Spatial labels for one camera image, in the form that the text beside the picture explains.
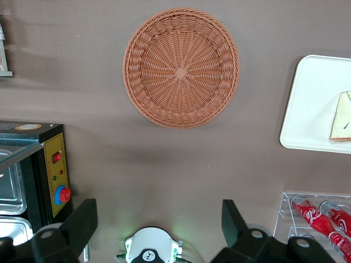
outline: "wicker basket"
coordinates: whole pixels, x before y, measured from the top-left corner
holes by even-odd
[[[239,56],[224,26],[189,8],[160,12],[128,43],[123,62],[127,93],[152,122],[200,126],[219,115],[235,93]]]

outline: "oven door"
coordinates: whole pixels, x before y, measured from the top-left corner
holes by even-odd
[[[20,215],[26,210],[19,162],[42,147],[38,141],[0,140],[0,215]]]

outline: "red plastic bottle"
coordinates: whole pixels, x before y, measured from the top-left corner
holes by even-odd
[[[319,209],[326,214],[344,233],[351,237],[351,215],[342,210],[333,201],[324,201]]]
[[[335,231],[332,222],[326,215],[301,195],[294,196],[291,205],[315,231],[328,237],[342,251],[347,263],[351,263],[351,242]]]

